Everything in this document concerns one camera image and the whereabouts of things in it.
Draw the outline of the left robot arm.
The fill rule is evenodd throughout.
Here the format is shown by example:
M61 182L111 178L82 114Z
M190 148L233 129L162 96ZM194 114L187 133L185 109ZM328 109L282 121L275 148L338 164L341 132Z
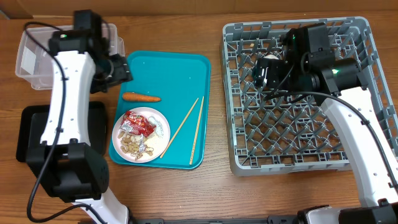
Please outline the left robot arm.
M29 147L26 164L35 187L83 209L96 223L134 223L130 209L109 188L109 168L89 137L90 95L132 80L124 56L110 54L102 17L87 9L73 13L70 30L55 28L45 52L52 57L53 87L39 145Z

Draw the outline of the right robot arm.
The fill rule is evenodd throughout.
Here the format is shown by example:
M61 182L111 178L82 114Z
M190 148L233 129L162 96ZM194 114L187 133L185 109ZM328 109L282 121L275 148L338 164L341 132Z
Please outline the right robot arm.
M266 99L313 96L336 129L358 188L358 208L306 208L295 223L396 223L397 159L377 120L368 82L353 58L336 59L325 23L293 28L281 37L284 58L256 60L253 79Z

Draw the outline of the pink white bowl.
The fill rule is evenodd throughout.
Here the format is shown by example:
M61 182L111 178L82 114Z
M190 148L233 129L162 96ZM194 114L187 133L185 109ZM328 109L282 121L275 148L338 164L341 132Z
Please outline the pink white bowl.
M266 55L264 58L269 59L269 60L278 60L279 58L276 57L275 55L269 54Z

